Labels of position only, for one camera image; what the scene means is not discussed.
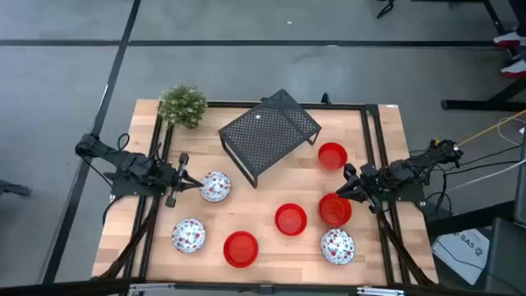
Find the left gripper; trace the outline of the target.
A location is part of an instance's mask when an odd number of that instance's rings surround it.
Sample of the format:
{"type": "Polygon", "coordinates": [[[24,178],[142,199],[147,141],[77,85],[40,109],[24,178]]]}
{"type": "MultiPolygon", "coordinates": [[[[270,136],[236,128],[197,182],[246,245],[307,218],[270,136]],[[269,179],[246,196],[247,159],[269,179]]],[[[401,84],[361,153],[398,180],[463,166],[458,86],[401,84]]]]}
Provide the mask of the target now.
{"type": "Polygon", "coordinates": [[[177,192],[201,188],[202,186],[202,183],[199,180],[191,177],[185,170],[188,160],[188,154],[186,152],[182,152],[178,159],[177,169],[175,169],[167,160],[161,160],[159,162],[159,191],[164,195],[168,188],[171,188],[171,191],[165,202],[167,207],[175,206],[175,196],[177,192]]]}

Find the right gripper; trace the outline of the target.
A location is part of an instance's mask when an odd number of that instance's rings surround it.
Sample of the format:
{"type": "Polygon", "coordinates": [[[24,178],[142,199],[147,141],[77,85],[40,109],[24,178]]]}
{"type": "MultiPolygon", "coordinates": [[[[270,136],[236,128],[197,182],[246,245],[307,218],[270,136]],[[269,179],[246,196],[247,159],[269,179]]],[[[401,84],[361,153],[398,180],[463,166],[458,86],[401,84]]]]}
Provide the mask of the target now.
{"type": "Polygon", "coordinates": [[[357,170],[352,164],[344,166],[346,183],[336,190],[337,195],[357,202],[368,201],[369,210],[373,214],[385,212],[379,196],[387,191],[386,178],[389,169],[376,169],[371,164],[365,164],[361,169],[362,172],[357,174],[357,170]]]}

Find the floral print mini bowl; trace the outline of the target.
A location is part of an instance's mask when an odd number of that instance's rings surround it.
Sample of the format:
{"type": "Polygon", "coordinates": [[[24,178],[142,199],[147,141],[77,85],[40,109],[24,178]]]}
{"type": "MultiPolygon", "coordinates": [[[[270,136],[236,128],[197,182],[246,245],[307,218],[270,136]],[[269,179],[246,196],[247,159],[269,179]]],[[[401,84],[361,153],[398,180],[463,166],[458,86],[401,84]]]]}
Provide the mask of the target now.
{"type": "Polygon", "coordinates": [[[220,171],[206,173],[201,179],[201,197],[208,202],[221,202],[229,194],[231,181],[227,174],[220,171]]]}
{"type": "Polygon", "coordinates": [[[172,243],[181,253],[190,254],[198,251],[205,244],[205,226],[195,218],[180,220],[173,228],[172,243]]]}
{"type": "Polygon", "coordinates": [[[346,265],[356,252],[353,238],[342,229],[330,229],[321,236],[321,254],[334,265],[346,265]]]}

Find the red plastic mini bowl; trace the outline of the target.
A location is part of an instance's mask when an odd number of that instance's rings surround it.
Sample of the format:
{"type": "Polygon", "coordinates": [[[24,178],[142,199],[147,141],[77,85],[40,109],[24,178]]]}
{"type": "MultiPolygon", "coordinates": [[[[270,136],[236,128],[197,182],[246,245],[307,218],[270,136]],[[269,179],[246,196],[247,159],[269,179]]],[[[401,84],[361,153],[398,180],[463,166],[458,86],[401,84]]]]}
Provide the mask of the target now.
{"type": "Polygon", "coordinates": [[[324,223],[339,227],[350,220],[352,206],[349,200],[343,199],[335,193],[328,193],[318,203],[318,214],[324,223]]]}
{"type": "Polygon", "coordinates": [[[224,242],[224,258],[236,268],[250,266],[257,258],[259,246],[256,238],[247,231],[230,234],[224,242]]]}
{"type": "Polygon", "coordinates": [[[318,160],[324,169],[335,170],[345,166],[348,154],[339,143],[326,142],[318,150],[318,160]]]}
{"type": "Polygon", "coordinates": [[[275,212],[275,226],[284,235],[297,236],[307,227],[307,214],[298,204],[283,204],[275,212]]]}

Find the green potted plant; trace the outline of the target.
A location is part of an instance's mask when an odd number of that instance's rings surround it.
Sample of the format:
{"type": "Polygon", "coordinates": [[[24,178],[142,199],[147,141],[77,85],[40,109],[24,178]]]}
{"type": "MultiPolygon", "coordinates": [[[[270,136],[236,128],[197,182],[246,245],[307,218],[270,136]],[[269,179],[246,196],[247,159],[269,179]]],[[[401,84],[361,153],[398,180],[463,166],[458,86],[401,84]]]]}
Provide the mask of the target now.
{"type": "Polygon", "coordinates": [[[160,99],[158,114],[169,125],[196,128],[208,108],[206,97],[191,85],[180,85],[165,90],[160,99]]]}

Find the black perforated metal shelf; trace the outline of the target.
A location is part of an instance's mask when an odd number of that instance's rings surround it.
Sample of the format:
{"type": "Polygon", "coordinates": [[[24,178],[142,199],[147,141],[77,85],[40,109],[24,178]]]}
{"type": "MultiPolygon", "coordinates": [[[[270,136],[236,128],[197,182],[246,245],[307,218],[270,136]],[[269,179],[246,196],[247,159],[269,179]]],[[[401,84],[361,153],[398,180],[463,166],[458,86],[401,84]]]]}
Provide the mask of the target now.
{"type": "Polygon", "coordinates": [[[303,142],[313,145],[321,125],[284,89],[218,130],[221,144],[254,187],[258,177],[303,142]]]}

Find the black desk beam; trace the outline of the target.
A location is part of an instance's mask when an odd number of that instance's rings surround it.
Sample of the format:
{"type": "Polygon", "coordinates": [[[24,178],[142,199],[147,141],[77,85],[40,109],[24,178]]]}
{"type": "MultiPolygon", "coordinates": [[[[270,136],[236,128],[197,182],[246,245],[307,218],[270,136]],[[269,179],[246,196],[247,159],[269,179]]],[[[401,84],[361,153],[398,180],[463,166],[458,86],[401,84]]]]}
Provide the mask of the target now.
{"type": "Polygon", "coordinates": [[[434,220],[427,223],[427,233],[430,236],[440,236],[487,227],[492,225],[495,218],[512,220],[514,218],[514,206],[514,201],[506,201],[479,210],[434,220]]]}

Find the white printed sheet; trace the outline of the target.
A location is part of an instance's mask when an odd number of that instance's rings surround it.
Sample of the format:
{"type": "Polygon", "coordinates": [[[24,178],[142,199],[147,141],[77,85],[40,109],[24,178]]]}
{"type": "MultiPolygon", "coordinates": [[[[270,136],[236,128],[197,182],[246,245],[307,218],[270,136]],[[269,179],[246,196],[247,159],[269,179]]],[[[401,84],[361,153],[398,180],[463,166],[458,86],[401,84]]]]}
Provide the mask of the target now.
{"type": "Polygon", "coordinates": [[[487,264],[490,240],[476,229],[438,236],[432,253],[468,284],[478,281],[487,264]]]}

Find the black desk base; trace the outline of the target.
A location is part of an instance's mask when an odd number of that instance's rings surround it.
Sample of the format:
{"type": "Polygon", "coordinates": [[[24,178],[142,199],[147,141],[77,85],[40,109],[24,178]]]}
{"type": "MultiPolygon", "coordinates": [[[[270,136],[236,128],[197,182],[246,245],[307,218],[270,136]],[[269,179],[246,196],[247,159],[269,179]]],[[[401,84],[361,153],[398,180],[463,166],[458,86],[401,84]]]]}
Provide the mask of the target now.
{"type": "Polygon", "coordinates": [[[523,78],[512,82],[487,100],[445,99],[441,101],[441,107],[444,110],[519,112],[526,109],[526,103],[510,102],[510,100],[524,91],[526,91],[526,79],[523,78]]]}

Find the dark grey cabinet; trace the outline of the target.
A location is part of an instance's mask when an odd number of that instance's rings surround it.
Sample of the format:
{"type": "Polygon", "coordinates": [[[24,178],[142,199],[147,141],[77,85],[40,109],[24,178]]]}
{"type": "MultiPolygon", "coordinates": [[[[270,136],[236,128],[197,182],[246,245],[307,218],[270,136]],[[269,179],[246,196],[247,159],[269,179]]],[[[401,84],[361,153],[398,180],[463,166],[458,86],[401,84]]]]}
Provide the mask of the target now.
{"type": "Polygon", "coordinates": [[[495,218],[487,259],[487,292],[526,296],[526,228],[495,218]]]}

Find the black hooked stand part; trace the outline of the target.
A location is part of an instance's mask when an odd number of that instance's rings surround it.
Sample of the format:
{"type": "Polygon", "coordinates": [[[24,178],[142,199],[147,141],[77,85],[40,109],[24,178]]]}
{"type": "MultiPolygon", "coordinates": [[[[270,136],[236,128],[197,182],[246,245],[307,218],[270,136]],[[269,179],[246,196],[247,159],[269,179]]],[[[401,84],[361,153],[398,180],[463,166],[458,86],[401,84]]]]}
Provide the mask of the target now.
{"type": "Polygon", "coordinates": [[[378,12],[376,18],[380,19],[387,13],[391,12],[395,7],[396,0],[378,0],[379,2],[386,2],[385,6],[378,12]]]}

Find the person's foot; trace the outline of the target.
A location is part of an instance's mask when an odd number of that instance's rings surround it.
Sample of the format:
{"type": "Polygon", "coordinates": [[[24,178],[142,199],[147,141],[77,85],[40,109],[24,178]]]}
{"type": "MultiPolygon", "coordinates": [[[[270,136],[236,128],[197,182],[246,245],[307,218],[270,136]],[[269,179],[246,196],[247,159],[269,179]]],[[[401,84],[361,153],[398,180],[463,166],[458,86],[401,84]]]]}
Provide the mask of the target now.
{"type": "Polygon", "coordinates": [[[526,78],[526,60],[520,59],[510,64],[508,67],[503,67],[501,69],[501,75],[506,78],[526,78]]]}
{"type": "Polygon", "coordinates": [[[495,37],[493,43],[504,48],[526,46],[526,36],[520,35],[517,31],[511,31],[495,37]]]}

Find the black desk leg bar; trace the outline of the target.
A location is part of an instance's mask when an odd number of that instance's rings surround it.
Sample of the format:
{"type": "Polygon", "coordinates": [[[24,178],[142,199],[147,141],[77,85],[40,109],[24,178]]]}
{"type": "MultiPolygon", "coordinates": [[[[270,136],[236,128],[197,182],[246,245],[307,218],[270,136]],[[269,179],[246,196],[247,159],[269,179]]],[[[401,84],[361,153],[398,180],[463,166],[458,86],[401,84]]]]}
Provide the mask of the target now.
{"type": "Polygon", "coordinates": [[[496,31],[499,35],[502,35],[506,32],[505,27],[503,26],[501,19],[496,13],[495,8],[492,6],[490,0],[482,0],[482,4],[486,8],[489,17],[491,18],[491,22],[496,28],[496,31]]]}

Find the black aluminium table frame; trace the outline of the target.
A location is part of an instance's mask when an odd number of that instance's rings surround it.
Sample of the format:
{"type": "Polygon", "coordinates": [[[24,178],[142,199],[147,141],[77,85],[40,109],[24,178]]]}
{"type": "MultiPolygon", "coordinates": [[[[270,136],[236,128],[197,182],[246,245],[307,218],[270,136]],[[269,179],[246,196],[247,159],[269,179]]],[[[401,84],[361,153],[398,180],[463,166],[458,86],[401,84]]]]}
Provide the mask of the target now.
{"type": "Polygon", "coordinates": [[[190,156],[188,170],[202,178],[210,171],[226,173],[233,187],[218,203],[205,201],[197,190],[178,194],[174,207],[161,206],[156,218],[148,261],[143,251],[134,257],[132,274],[146,273],[148,280],[196,284],[218,284],[226,288],[239,284],[243,289],[278,287],[340,288],[386,286],[402,280],[401,265],[392,247],[381,245],[376,217],[367,203],[352,203],[352,216],[344,230],[353,238],[356,252],[346,265],[329,263],[321,254],[321,236],[329,230],[318,214],[318,203],[344,183],[340,171],[327,171],[317,158],[318,145],[302,144],[267,169],[254,188],[224,151],[218,130],[249,108],[247,102],[212,102],[200,126],[194,130],[176,128],[169,159],[177,161],[181,152],[190,156]],[[307,227],[297,236],[280,233],[275,212],[283,204],[300,205],[307,214],[307,227]],[[194,253],[179,252],[172,243],[174,226],[183,219],[198,219],[206,231],[205,244],[194,253]],[[259,252],[248,267],[229,265],[223,253],[226,238],[247,231],[257,240],[259,252]]]}

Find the silver metal bracket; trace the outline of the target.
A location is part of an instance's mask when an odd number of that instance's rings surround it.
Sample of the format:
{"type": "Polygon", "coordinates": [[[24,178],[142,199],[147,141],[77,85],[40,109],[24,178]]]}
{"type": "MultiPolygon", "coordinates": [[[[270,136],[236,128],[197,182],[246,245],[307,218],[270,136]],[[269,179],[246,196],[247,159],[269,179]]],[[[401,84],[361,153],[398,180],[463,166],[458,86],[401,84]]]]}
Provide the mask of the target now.
{"type": "Polygon", "coordinates": [[[144,296],[146,292],[175,289],[174,283],[142,283],[131,284],[128,296],[144,296]]]}
{"type": "Polygon", "coordinates": [[[357,295],[359,296],[405,296],[403,290],[398,289],[383,289],[370,286],[363,286],[357,288],[357,295]]]}

